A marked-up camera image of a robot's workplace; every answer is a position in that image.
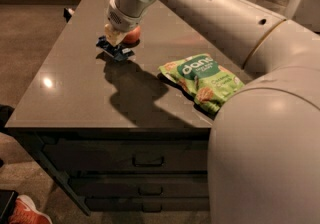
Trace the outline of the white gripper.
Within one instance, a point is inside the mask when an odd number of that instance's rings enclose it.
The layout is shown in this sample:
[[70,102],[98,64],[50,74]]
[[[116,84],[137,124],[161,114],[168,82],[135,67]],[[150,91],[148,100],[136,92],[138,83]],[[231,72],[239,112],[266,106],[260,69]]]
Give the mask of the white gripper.
[[110,0],[107,17],[110,24],[104,26],[106,40],[119,45],[127,32],[136,28],[146,12],[146,0]]

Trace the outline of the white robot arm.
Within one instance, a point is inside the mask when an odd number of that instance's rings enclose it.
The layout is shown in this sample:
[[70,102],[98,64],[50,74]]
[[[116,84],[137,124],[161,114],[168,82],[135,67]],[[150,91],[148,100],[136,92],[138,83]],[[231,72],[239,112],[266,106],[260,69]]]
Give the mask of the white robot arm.
[[[111,0],[109,35],[153,0]],[[208,144],[213,224],[320,224],[317,34],[246,0],[159,0],[253,81],[217,114]]]

